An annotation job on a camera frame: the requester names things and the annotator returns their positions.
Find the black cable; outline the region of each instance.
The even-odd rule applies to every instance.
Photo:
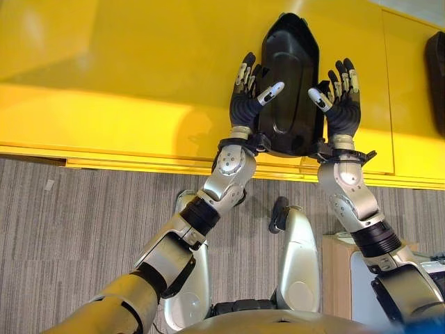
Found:
[[[158,329],[158,326],[156,326],[155,323],[153,323],[153,327],[154,327],[154,329],[156,330],[156,332],[158,332],[159,334],[165,334],[165,333],[162,333],[162,332]]]

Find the robot finger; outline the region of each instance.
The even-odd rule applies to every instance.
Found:
[[[315,86],[315,88],[317,88],[320,92],[322,92],[322,94],[324,94],[325,96],[327,96],[327,98],[334,103],[335,101],[335,97],[332,94],[330,88],[329,88],[329,81],[328,80],[323,80],[322,82],[320,82],[319,84],[317,84]]]
[[[334,98],[338,101],[341,98],[341,84],[337,78],[335,72],[330,70],[327,75],[332,82],[332,88],[334,89]]]
[[[255,62],[255,55],[252,52],[249,52],[243,59],[241,66],[238,70],[238,75],[236,76],[235,86],[240,86],[244,84],[245,79],[247,79],[250,69],[252,68]]]
[[[353,63],[350,61],[349,58],[345,58],[343,61],[343,64],[345,65],[345,68],[348,71],[350,89],[352,89],[352,91],[354,93],[358,93],[359,92],[359,78],[357,76],[357,73],[355,71]]]
[[[265,106],[267,103],[272,101],[272,99],[281,93],[284,88],[284,82],[278,81],[274,83],[273,86],[267,87],[261,94],[257,96],[257,100],[260,105]]]
[[[343,92],[347,93],[349,91],[349,75],[346,72],[346,67],[343,65],[341,61],[337,61],[335,63],[335,67],[337,68],[337,71],[339,71],[340,79],[341,79],[341,86],[343,88]]]
[[[331,101],[318,88],[310,88],[307,93],[309,94],[312,102],[315,103],[323,113],[332,108]]]
[[[259,72],[261,71],[261,65],[260,64],[256,64],[255,68],[252,71],[252,74],[250,75],[249,81],[248,81],[248,94],[249,96],[253,96],[255,91],[255,86],[256,86],[256,79],[257,79],[257,75],[259,74]]]

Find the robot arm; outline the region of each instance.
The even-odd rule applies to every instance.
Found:
[[[89,303],[46,333],[146,333],[153,323],[160,298],[174,296],[195,266],[197,250],[219,218],[245,196],[261,151],[252,131],[262,107],[283,89],[277,82],[255,96],[255,57],[243,60],[230,104],[232,130],[220,142],[212,174],[187,206],[174,215],[146,245],[131,273],[106,286]]]
[[[309,96],[326,114],[332,156],[321,159],[318,181],[330,206],[351,234],[372,273],[373,289],[388,317],[407,322],[445,314],[444,297],[411,250],[396,236],[374,195],[366,187],[362,164],[365,154],[355,151],[353,136],[360,122],[357,73],[349,59],[336,67],[341,77],[328,75]]]

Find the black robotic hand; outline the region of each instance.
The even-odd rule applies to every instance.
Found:
[[[230,122],[233,127],[249,127],[254,132],[255,119],[269,101],[284,88],[284,82],[278,81],[257,95],[257,79],[261,76],[261,65],[255,63],[255,55],[249,52],[244,57],[235,80],[230,100]]]
[[[329,88],[329,81],[324,80],[308,93],[312,101],[320,108],[327,118],[327,135],[347,134],[354,136],[360,124],[360,93],[359,82],[354,65],[348,58],[337,61],[335,67],[339,71],[341,83],[334,71],[328,72],[334,94]]]

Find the yellow panel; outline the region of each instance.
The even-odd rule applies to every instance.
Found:
[[[383,12],[396,176],[445,180],[445,139],[434,124],[424,60],[437,28]]]
[[[0,11],[20,16],[26,9]],[[321,79],[338,58],[354,60],[363,109],[357,149],[378,151],[366,171],[392,173],[382,15],[367,1],[99,0],[87,52],[0,86],[0,144],[211,161],[229,131],[239,62],[249,50],[260,54],[264,35],[283,12],[308,21],[321,48]],[[59,21],[58,6],[44,13],[49,26]],[[77,11],[65,19],[78,29],[86,17]],[[9,58],[21,57],[23,49],[11,52]],[[263,154],[259,163],[302,161]]]
[[[210,173],[209,167],[199,166],[180,166],[172,164],[135,164],[122,163],[112,161],[99,161],[87,159],[68,159],[67,167],[70,168],[100,168],[111,170],[135,170],[140,172],[159,172],[164,173],[185,173],[185,174],[200,174],[208,175]],[[259,168],[254,175],[255,178],[264,178],[271,180],[292,180],[303,182],[317,182],[316,175],[296,175],[295,173],[275,173],[267,170],[267,168]],[[369,186],[391,186],[401,188],[413,189],[435,189],[445,190],[445,183],[443,180],[408,178],[408,177],[394,177],[391,175],[372,175],[365,174],[366,184]]]
[[[87,51],[96,7],[97,0],[0,1],[0,79]]]

